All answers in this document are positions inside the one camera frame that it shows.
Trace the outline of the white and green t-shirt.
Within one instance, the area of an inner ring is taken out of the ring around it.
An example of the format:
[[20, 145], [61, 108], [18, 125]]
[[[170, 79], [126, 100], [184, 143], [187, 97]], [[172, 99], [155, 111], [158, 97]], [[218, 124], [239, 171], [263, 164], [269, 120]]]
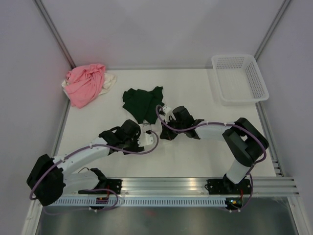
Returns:
[[156, 106], [164, 106], [163, 87], [156, 86], [152, 91], [129, 89], [123, 93], [123, 108], [128, 111], [139, 124], [157, 121]]

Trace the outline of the pink t-shirt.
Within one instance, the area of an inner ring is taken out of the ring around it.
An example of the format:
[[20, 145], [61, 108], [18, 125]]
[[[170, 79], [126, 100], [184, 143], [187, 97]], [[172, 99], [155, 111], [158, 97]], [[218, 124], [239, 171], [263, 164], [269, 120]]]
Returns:
[[72, 106], [83, 108], [98, 97], [105, 82], [105, 70], [105, 65], [90, 64], [67, 72], [64, 90]]

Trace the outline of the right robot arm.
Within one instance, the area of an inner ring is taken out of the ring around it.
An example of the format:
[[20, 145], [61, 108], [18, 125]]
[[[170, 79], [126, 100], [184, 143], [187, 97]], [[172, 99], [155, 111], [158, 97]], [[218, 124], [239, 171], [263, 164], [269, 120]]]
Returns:
[[171, 141], [178, 134], [185, 134], [191, 139], [227, 144], [234, 156], [234, 162], [223, 176], [223, 187], [228, 193], [238, 191], [241, 181], [267, 157], [267, 139], [244, 117], [232, 123], [209, 122], [194, 119], [184, 106], [171, 110], [161, 105], [156, 106], [156, 115], [162, 126], [161, 139]]

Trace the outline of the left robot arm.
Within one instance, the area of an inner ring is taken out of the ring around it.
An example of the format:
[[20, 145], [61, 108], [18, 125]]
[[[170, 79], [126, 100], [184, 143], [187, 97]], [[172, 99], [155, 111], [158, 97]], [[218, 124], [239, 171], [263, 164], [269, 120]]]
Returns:
[[65, 178], [79, 168], [114, 152], [140, 153], [144, 148], [131, 150], [138, 145], [140, 134], [140, 126], [128, 119], [122, 126], [101, 132], [91, 143], [71, 153], [54, 157], [43, 154], [26, 180], [31, 189], [29, 199], [39, 200], [43, 206], [48, 206], [63, 194], [67, 186]]

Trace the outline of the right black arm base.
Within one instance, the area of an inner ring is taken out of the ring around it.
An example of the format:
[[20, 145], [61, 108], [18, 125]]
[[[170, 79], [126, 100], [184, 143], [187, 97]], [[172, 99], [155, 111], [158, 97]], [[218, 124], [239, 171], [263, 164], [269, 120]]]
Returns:
[[238, 184], [223, 179], [208, 179], [204, 187], [210, 195], [248, 195], [252, 191], [249, 179], [243, 179]]

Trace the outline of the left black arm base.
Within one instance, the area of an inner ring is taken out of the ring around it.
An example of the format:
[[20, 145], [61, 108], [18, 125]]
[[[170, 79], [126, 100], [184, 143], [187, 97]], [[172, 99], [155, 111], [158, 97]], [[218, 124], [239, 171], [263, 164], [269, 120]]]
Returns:
[[116, 193], [119, 195], [122, 189], [121, 179], [107, 179], [106, 181], [100, 181], [94, 189], [82, 189], [79, 190], [79, 194], [106, 194], [111, 195]]

